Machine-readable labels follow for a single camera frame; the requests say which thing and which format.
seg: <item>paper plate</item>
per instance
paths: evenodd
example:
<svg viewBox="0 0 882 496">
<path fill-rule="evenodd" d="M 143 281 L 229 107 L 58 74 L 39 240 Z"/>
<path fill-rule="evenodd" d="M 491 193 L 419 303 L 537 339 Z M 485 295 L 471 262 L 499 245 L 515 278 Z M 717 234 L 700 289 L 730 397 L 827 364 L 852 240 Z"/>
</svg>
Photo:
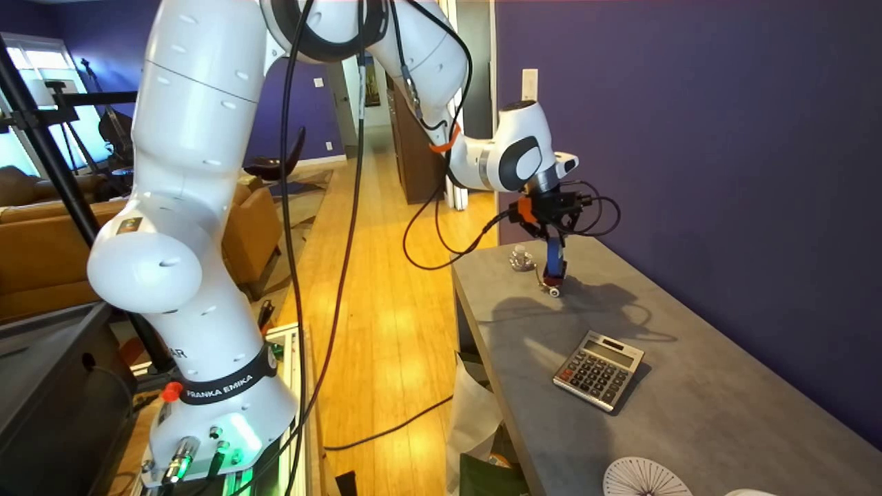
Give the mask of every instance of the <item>paper plate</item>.
<svg viewBox="0 0 882 496">
<path fill-rule="evenodd" d="M 604 496 L 692 496 L 692 490 L 648 457 L 620 457 L 604 474 Z"/>
</svg>

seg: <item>blue wall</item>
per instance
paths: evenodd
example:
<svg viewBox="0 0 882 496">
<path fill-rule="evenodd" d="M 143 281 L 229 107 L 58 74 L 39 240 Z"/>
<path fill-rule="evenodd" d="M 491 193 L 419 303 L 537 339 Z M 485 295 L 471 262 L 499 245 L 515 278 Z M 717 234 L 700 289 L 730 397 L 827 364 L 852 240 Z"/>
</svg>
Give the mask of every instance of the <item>blue wall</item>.
<svg viewBox="0 0 882 496">
<path fill-rule="evenodd" d="M 58 36 L 58 19 L 52 8 L 28 0 L 0 0 L 0 30 Z"/>
<path fill-rule="evenodd" d="M 499 30 L 499 102 L 546 72 L 609 245 L 882 446 L 882 3 L 513 0 Z"/>
<path fill-rule="evenodd" d="M 160 0 L 91 0 L 39 6 L 30 0 L 0 0 L 0 30 L 58 36 L 74 61 L 88 58 L 105 91 L 135 91 L 141 83 L 143 50 Z M 334 121 L 331 69 L 300 63 L 292 88 L 292 124 L 306 127 L 303 157 L 325 157 L 325 141 L 342 149 Z M 248 157 L 278 157 L 284 72 L 276 66 L 265 83 L 259 113 L 248 143 Z"/>
</svg>

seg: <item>calculator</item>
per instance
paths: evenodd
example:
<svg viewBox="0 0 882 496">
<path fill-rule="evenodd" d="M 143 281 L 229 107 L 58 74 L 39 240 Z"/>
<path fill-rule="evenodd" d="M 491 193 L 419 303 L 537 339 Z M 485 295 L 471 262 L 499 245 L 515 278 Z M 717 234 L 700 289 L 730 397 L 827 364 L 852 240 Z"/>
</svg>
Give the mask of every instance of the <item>calculator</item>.
<svg viewBox="0 0 882 496">
<path fill-rule="evenodd" d="M 637 375 L 639 361 L 639 347 L 590 331 L 554 372 L 554 386 L 612 413 Z"/>
</svg>

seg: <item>wooden floor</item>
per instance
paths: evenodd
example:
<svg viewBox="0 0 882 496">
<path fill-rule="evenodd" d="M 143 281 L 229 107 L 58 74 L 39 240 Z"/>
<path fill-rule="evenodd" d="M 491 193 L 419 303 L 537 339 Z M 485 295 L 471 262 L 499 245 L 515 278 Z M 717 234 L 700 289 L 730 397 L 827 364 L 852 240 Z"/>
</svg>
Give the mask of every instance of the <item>wooden floor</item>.
<svg viewBox="0 0 882 496">
<path fill-rule="evenodd" d="M 322 446 L 342 446 L 389 430 L 452 394 L 455 378 L 455 295 L 449 270 L 416 270 L 402 254 L 402 231 L 416 204 L 408 204 L 386 132 L 372 132 L 364 160 L 353 256 L 339 306 L 331 369 L 320 389 Z M 303 284 L 303 331 L 314 369 L 328 350 L 336 287 L 345 259 L 356 165 L 334 174 L 320 215 L 298 259 Z M 493 193 L 471 193 L 469 212 L 441 207 L 441 231 L 452 248 L 466 248 L 488 218 Z M 427 209 L 408 248 L 422 265 L 441 265 L 449 251 Z M 278 322 L 298 320 L 292 298 Z M 444 446 L 449 405 L 372 444 L 328 452 L 334 477 L 353 471 L 361 496 L 444 493 Z"/>
</svg>

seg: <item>black cable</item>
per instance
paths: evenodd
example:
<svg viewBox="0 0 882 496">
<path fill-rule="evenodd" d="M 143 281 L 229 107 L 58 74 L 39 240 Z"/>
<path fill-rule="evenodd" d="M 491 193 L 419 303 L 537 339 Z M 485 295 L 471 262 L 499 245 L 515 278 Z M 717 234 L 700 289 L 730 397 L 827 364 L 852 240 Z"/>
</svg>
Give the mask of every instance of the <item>black cable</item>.
<svg viewBox="0 0 882 496">
<path fill-rule="evenodd" d="M 593 220 L 590 220 L 587 226 L 573 229 L 573 234 L 582 234 L 582 237 L 606 237 L 609 231 L 615 231 L 615 229 L 620 226 L 620 218 L 623 218 L 620 204 L 617 204 L 615 198 L 609 198 L 609 196 L 601 196 L 601 190 L 598 190 L 595 185 L 584 182 L 584 179 L 576 182 L 576 185 L 582 185 L 582 187 L 590 190 L 590 193 L 582 193 L 579 198 L 582 198 L 582 204 L 595 204 L 595 215 L 593 215 Z M 604 204 L 612 207 L 615 220 L 612 220 L 606 229 L 593 231 L 593 229 L 604 220 L 604 212 L 606 212 Z"/>
<path fill-rule="evenodd" d="M 83 63 L 83 72 L 88 74 L 91 85 L 94 85 L 94 88 L 96 88 L 96 94 L 102 96 L 102 94 L 105 94 L 105 88 L 102 88 L 99 74 L 94 74 L 94 69 L 91 69 L 88 58 L 80 58 L 80 63 Z"/>
<path fill-rule="evenodd" d="M 284 94 L 281 94 L 281 127 L 278 127 L 278 149 L 281 149 L 281 157 L 287 157 L 287 127 L 289 127 L 289 96 L 292 96 L 292 80 L 295 80 L 295 66 L 298 66 L 298 52 L 295 52 L 295 44 L 292 44 L 292 52 L 289 52 L 289 61 L 287 61 L 287 69 L 284 69 Z M 306 397 L 306 372 L 303 372 L 303 364 L 306 364 L 306 350 L 303 350 L 303 333 L 306 333 L 306 325 L 303 325 L 303 292 L 300 292 L 300 273 L 298 273 L 298 256 L 295 256 L 295 242 L 292 242 L 292 212 L 289 212 L 289 190 L 287 190 L 287 174 L 292 168 L 287 168 L 287 160 L 281 163 L 281 171 L 278 171 L 278 190 L 281 190 L 281 226 L 284 226 L 284 251 L 287 251 L 287 273 L 289 273 L 289 284 L 292 284 L 292 292 L 295 292 L 295 311 L 298 311 L 298 361 L 300 361 L 300 383 L 298 383 L 298 397 L 300 397 L 300 413 L 295 422 L 303 422 L 309 413 L 303 411 L 303 397 Z M 298 474 L 298 463 L 300 463 L 300 435 L 298 435 L 298 444 L 295 444 L 295 455 L 292 455 L 292 477 L 289 477 L 289 488 L 292 488 L 292 479 Z"/>
<path fill-rule="evenodd" d="M 435 14 L 430 14 L 424 6 L 419 6 L 416 0 L 408 0 L 424 19 L 430 19 L 433 25 L 438 25 L 466 55 L 466 83 L 463 83 L 463 94 L 460 94 L 460 102 L 452 113 L 452 127 L 447 130 L 447 141 L 452 143 L 458 135 L 458 121 L 460 121 L 460 113 L 463 113 L 463 105 L 469 99 L 469 91 L 471 91 L 471 50 L 466 47 L 466 41 L 447 25 L 441 22 Z M 400 17 L 397 17 L 397 8 L 391 3 L 391 19 L 394 19 L 394 33 L 397 33 L 397 52 L 400 52 L 400 66 L 402 66 L 402 77 L 408 80 L 411 72 L 408 72 L 408 61 L 405 61 L 405 50 L 402 50 L 402 39 L 400 39 Z M 424 130 L 438 130 L 441 124 L 427 124 L 422 110 L 416 107 L 416 118 Z M 422 267 L 422 270 L 441 270 L 441 267 L 449 267 L 452 262 L 458 262 L 460 256 L 471 254 L 477 248 L 477 242 L 488 234 L 488 226 L 499 223 L 502 218 L 496 215 L 485 229 L 482 234 L 469 245 L 469 248 L 452 248 L 441 231 L 441 212 L 438 212 L 438 196 L 444 193 L 444 185 L 413 212 L 413 218 L 408 220 L 405 231 L 402 231 L 402 254 L 405 259 L 413 265 L 413 267 Z M 416 218 L 427 209 L 427 204 L 435 201 L 435 237 L 438 242 L 452 254 L 449 262 L 444 265 L 419 265 L 411 251 L 408 251 L 408 234 L 416 223 Z"/>
<path fill-rule="evenodd" d="M 452 254 L 447 262 L 441 262 L 441 265 L 422 265 L 422 262 L 416 262 L 416 259 L 411 256 L 408 237 L 411 237 L 411 229 L 413 229 L 413 223 L 416 223 L 416 218 L 419 218 L 419 212 L 422 212 L 424 207 L 427 207 L 427 204 L 422 204 L 422 207 L 416 209 L 416 215 L 408 220 L 405 234 L 402 234 L 402 254 L 405 254 L 405 259 L 408 259 L 413 267 L 419 267 L 419 270 L 444 270 L 444 267 L 455 265 L 455 262 L 463 259 L 466 254 L 477 251 L 480 240 L 485 240 L 485 234 L 488 234 L 496 223 L 502 223 L 502 220 L 507 218 L 507 212 L 493 215 L 493 218 L 480 229 L 480 234 L 477 234 L 463 251 Z"/>
<path fill-rule="evenodd" d="M 320 375 L 317 375 L 317 383 L 314 383 L 314 391 L 309 397 L 309 402 L 303 402 L 300 397 L 300 422 L 298 427 L 289 433 L 289 438 L 278 446 L 278 452 L 284 452 L 289 446 L 292 438 L 298 438 L 298 446 L 303 441 L 303 424 L 309 422 L 311 411 L 314 411 L 314 402 L 322 391 L 322 383 L 328 378 L 328 369 L 331 369 L 331 355 L 334 355 L 334 347 L 336 347 L 336 333 L 339 333 L 339 309 L 342 309 L 342 295 L 345 295 L 345 284 L 347 284 L 347 267 L 350 267 L 350 254 L 353 254 L 353 240 L 356 240 L 356 220 L 358 220 L 358 204 L 361 204 L 361 165 L 364 165 L 364 110 L 358 113 L 358 157 L 356 157 L 356 182 L 353 182 L 353 209 L 350 209 L 350 226 L 347 226 L 347 242 L 345 242 L 345 262 L 342 262 L 342 273 L 339 273 L 339 284 L 336 284 L 336 300 L 334 300 L 334 317 L 331 317 L 331 333 L 328 333 L 328 347 L 325 347 L 325 358 L 322 358 L 322 366 L 320 366 Z M 289 471 L 289 479 L 287 479 L 287 490 L 292 490 L 295 485 L 295 474 L 298 474 L 298 452 L 295 452 L 295 463 L 292 463 L 292 471 Z"/>
<path fill-rule="evenodd" d="M 372 444 L 372 441 L 378 441 L 378 438 L 386 438 L 386 435 L 391 435 L 391 433 L 400 433 L 400 430 L 405 430 L 408 424 L 419 422 L 422 416 L 433 413 L 435 408 L 447 405 L 449 400 L 452 400 L 452 397 L 444 397 L 441 402 L 433 402 L 433 405 L 422 408 L 419 413 L 413 413 L 411 419 L 405 419 L 405 422 L 400 422 L 400 424 L 394 424 L 394 427 L 389 427 L 389 430 L 372 433 L 372 435 L 358 438 L 358 441 L 350 441 L 350 444 L 325 446 L 325 452 L 347 452 L 347 449 L 356 449 L 356 446 Z"/>
</svg>

